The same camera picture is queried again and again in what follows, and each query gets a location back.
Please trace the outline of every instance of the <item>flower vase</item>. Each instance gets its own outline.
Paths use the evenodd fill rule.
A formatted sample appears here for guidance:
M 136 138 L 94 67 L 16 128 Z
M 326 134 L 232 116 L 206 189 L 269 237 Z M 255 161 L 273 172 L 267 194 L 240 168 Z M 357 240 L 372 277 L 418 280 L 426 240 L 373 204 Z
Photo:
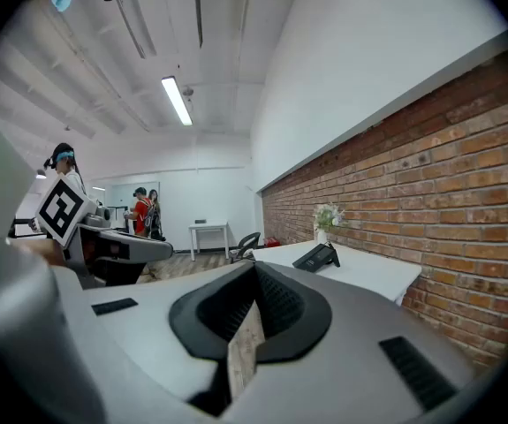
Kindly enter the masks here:
M 316 244 L 325 244 L 328 242 L 328 234 L 325 230 L 316 230 Z

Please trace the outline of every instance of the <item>white wall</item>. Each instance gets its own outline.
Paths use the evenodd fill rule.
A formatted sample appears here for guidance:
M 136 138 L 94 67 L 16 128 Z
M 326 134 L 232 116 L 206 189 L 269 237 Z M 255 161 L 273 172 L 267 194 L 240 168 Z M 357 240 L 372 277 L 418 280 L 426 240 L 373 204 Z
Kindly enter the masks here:
M 89 183 L 85 184 L 85 189 L 87 190 L 87 195 L 91 200 L 98 200 L 102 204 L 106 204 L 105 190 L 95 190 L 93 187 L 89 186 Z
M 38 193 L 26 193 L 16 211 L 16 218 L 32 218 L 40 205 L 42 196 Z M 34 232 L 25 224 L 18 224 L 15 228 L 17 236 L 26 236 Z
M 486 0 L 295 0 L 252 129 L 255 190 L 506 49 L 506 30 Z
M 75 151 L 83 178 L 91 177 L 88 186 L 106 188 L 106 205 L 116 203 L 118 190 L 132 196 L 136 185 L 153 183 L 156 188 L 159 182 L 163 233 L 176 250 L 190 248 L 188 226 L 195 219 L 227 220 L 231 246 L 247 234 L 263 232 L 247 138 L 149 135 Z M 202 248 L 224 246 L 220 231 L 204 232 L 200 239 Z
M 36 179 L 30 185 L 29 190 L 22 198 L 22 202 L 16 211 L 17 218 L 32 218 L 35 215 L 35 211 L 42 202 L 43 196 L 56 178 L 54 171 L 47 171 L 46 174 L 48 178 Z
M 149 193 L 150 190 L 158 189 L 158 182 L 144 182 L 144 183 L 130 183 L 122 185 L 109 185 L 106 187 L 104 205 L 105 206 L 127 206 L 133 208 L 136 199 L 133 197 L 133 192 L 138 187 L 144 187 Z
M 158 171 L 243 167 L 251 162 L 248 138 L 222 134 L 123 135 L 74 147 L 86 181 Z
M 212 170 L 179 170 L 134 175 L 127 178 L 99 181 L 108 189 L 131 190 L 141 183 L 159 182 L 159 200 L 162 208 L 163 234 L 176 250 L 188 250 L 188 226 L 195 219 L 227 220 L 229 243 L 238 244 L 247 234 L 255 231 L 254 195 L 244 173 L 246 168 Z M 224 246 L 222 232 L 202 232 L 201 248 Z

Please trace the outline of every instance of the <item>potted plant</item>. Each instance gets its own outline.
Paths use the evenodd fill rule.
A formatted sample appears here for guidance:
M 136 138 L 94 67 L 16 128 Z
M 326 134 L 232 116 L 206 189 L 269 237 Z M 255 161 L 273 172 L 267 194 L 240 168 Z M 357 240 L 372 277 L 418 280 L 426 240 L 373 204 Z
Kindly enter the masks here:
M 325 244 L 328 242 L 328 234 L 332 226 L 339 226 L 342 221 L 342 214 L 335 204 L 319 204 L 315 213 L 316 242 Z

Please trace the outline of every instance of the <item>red object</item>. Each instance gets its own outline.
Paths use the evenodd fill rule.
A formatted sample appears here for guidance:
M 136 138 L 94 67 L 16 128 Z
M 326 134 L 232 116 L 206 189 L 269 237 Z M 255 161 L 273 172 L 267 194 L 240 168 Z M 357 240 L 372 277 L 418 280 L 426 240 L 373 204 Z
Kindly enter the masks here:
M 142 198 L 145 202 L 138 201 L 136 203 L 136 207 L 134 210 L 138 212 L 138 219 L 136 220 L 136 230 L 134 231 L 136 235 L 142 234 L 144 230 L 146 229 L 146 226 L 144 224 L 144 220 L 146 219 L 146 216 L 148 215 L 148 209 L 151 206 L 151 201 L 149 198 Z
M 272 248 L 273 246 L 281 246 L 281 242 L 274 237 L 268 237 L 263 240 L 263 243 L 267 248 Z

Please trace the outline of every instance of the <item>white ceiling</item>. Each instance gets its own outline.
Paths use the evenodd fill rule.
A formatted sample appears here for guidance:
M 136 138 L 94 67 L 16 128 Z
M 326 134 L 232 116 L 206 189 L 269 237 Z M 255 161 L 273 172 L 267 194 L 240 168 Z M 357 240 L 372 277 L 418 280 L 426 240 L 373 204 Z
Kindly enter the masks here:
M 156 51 L 146 59 L 117 2 L 73 0 L 63 13 L 29 2 L 0 39 L 0 128 L 32 165 L 61 141 L 248 135 L 292 1 L 201 0 L 200 47 L 195 0 L 138 0 Z M 193 90 L 192 127 L 163 91 L 170 75 Z

